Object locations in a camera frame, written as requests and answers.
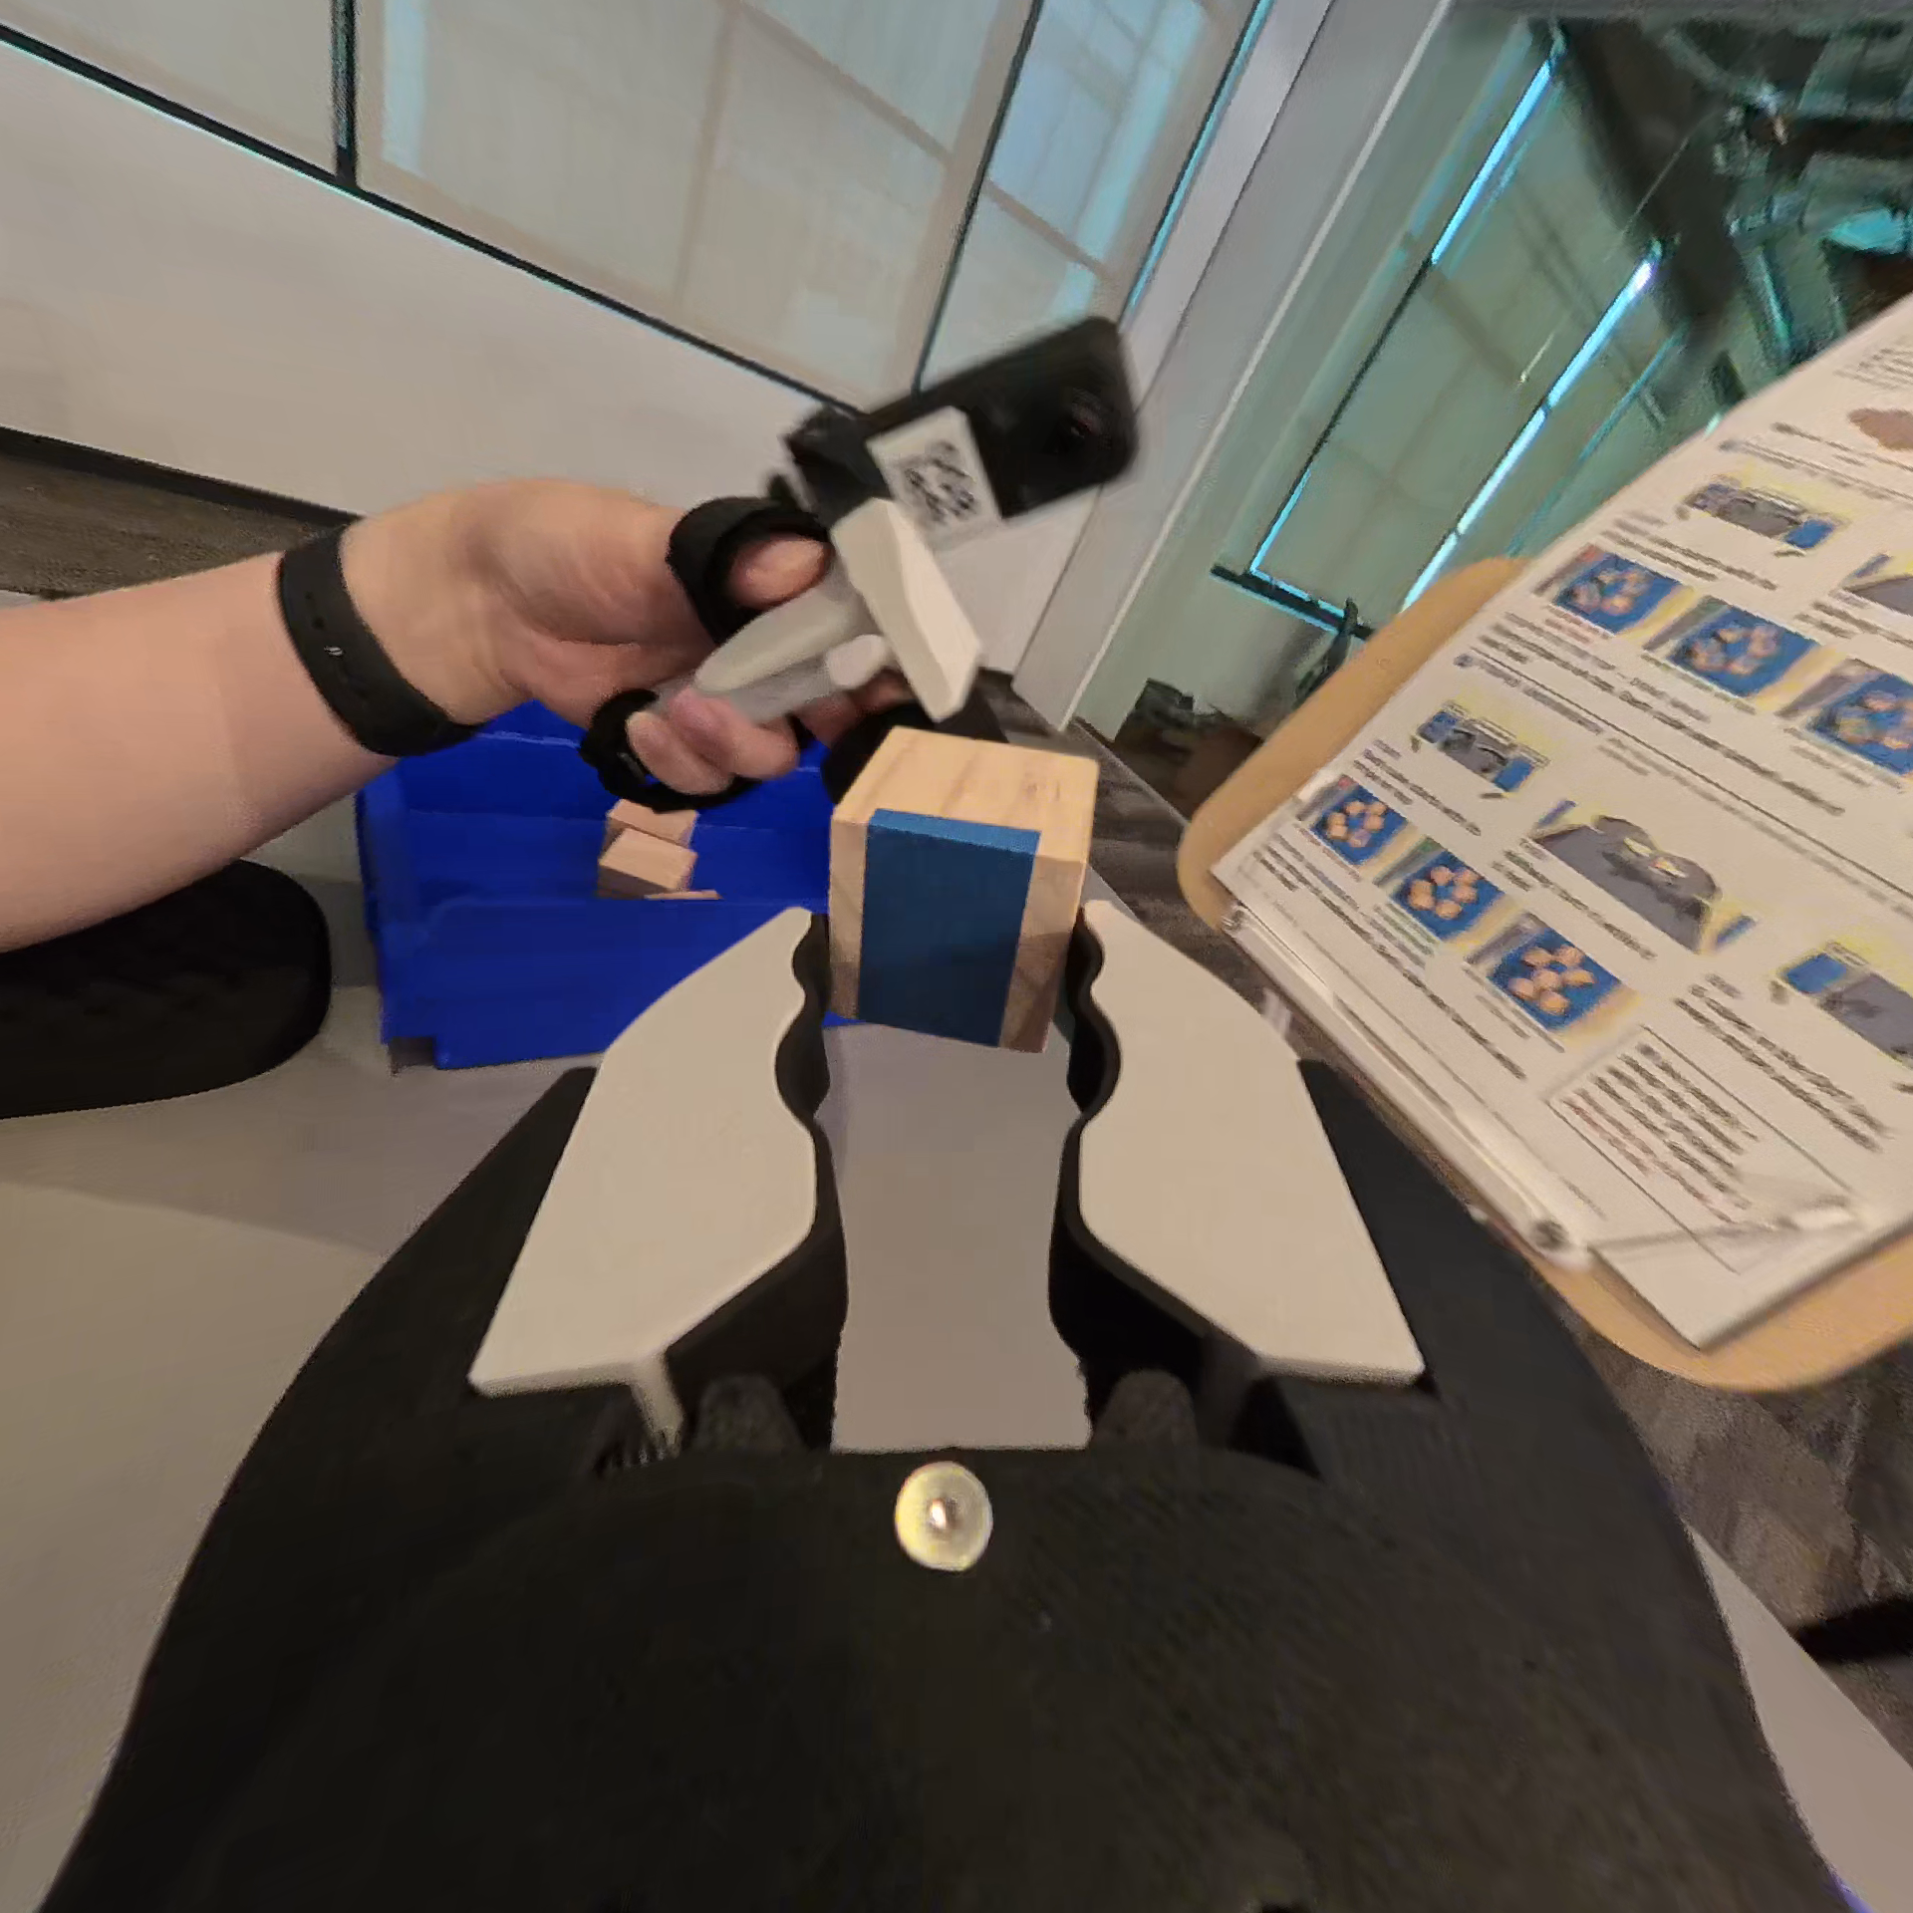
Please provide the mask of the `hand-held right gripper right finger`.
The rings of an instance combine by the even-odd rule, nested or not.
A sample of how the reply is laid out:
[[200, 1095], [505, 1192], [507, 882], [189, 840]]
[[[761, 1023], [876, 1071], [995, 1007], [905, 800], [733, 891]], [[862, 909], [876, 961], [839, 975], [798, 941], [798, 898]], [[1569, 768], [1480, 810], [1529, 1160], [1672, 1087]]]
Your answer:
[[1297, 1058], [1109, 900], [1062, 961], [1066, 1090], [1049, 1323], [1086, 1422], [1131, 1376], [1211, 1442], [1278, 1442], [1286, 1378], [1407, 1392], [1424, 1360]]

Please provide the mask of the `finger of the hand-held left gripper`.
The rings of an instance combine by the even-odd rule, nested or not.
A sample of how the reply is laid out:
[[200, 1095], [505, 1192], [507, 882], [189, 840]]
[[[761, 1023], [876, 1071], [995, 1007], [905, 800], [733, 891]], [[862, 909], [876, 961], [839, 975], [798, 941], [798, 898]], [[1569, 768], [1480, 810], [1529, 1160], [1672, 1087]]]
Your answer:
[[983, 641], [912, 514], [873, 497], [833, 523], [828, 542], [888, 668], [929, 723], [955, 720], [977, 689]]

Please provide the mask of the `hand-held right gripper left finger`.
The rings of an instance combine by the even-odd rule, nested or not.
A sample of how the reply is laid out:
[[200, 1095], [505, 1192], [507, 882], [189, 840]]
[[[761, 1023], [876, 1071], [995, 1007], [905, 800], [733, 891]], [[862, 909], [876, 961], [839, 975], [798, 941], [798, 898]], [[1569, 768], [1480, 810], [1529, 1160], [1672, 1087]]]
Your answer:
[[848, 1255], [821, 1128], [828, 944], [786, 909], [600, 1055], [467, 1387], [625, 1390], [680, 1447], [710, 1384], [761, 1376], [825, 1442]]

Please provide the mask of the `blue plastic bin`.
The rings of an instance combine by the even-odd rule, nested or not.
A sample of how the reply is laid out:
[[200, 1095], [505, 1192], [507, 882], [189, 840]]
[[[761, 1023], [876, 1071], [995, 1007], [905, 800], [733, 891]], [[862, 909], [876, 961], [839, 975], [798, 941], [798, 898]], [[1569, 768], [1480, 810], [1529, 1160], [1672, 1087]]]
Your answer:
[[822, 748], [699, 815], [690, 900], [600, 898], [607, 795], [580, 728], [514, 705], [354, 800], [380, 1034], [438, 1066], [586, 1058], [786, 909], [825, 909]]

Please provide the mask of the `blue-striped wooden cube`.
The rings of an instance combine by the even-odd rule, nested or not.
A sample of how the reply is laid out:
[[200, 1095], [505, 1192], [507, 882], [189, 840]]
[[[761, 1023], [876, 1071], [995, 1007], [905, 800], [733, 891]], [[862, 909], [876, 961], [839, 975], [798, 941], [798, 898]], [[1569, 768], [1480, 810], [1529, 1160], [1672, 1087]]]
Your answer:
[[893, 728], [833, 807], [828, 1011], [1042, 1055], [1080, 917], [1097, 761]]

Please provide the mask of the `group of wooden cubes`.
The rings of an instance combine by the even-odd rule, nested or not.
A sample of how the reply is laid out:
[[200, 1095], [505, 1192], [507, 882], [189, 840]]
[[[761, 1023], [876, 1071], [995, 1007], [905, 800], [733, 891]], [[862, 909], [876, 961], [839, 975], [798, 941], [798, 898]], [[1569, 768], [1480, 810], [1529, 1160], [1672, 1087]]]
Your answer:
[[595, 894], [716, 900], [718, 891], [695, 878], [699, 852], [690, 844], [695, 824], [692, 810], [615, 800], [595, 859]]

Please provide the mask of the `person's left forearm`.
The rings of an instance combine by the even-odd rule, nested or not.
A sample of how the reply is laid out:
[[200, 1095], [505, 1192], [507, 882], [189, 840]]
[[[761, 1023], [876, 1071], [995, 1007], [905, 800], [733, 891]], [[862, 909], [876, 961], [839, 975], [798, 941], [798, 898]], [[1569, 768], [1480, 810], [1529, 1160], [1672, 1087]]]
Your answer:
[[392, 761], [311, 686], [275, 559], [3, 607], [3, 951], [224, 867]]

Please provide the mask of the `person's left hand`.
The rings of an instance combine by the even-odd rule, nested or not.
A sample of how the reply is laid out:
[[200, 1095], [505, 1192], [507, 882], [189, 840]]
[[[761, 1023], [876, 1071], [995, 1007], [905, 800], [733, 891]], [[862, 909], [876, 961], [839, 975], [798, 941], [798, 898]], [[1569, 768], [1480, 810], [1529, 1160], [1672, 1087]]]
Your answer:
[[[361, 516], [342, 537], [349, 597], [397, 673], [449, 720], [478, 724], [526, 700], [586, 724], [615, 694], [695, 673], [712, 641], [667, 565], [680, 514], [576, 482], [507, 482]], [[726, 597], [778, 607], [812, 588], [828, 550], [803, 537], [744, 542]], [[907, 702], [893, 673], [747, 723], [675, 689], [632, 717], [633, 761], [685, 798], [798, 764], [799, 728], [833, 746]]]

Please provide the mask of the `frosted glass window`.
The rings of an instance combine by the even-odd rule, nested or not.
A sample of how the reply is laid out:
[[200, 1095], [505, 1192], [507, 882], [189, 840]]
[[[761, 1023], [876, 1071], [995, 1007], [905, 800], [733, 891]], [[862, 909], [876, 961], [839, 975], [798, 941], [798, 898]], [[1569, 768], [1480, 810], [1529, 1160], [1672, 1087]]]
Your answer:
[[761, 372], [884, 396], [1159, 263], [1267, 4], [3, 4]]

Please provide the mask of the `printed instruction sheet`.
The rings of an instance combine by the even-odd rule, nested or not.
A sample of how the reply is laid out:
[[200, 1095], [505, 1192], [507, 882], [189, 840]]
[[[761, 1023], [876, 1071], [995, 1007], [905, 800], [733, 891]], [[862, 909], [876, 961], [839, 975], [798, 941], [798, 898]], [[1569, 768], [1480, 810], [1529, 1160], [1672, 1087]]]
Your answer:
[[1904, 1254], [1909, 304], [1378, 665], [1199, 852], [1327, 1051], [1674, 1347]]

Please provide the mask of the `black wrist rest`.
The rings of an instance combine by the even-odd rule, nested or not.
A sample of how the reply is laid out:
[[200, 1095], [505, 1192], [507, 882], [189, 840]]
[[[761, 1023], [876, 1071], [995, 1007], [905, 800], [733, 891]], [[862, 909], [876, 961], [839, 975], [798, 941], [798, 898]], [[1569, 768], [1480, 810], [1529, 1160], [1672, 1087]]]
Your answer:
[[332, 936], [290, 876], [235, 861], [3, 954], [3, 1118], [123, 1108], [255, 1081], [332, 1001]]

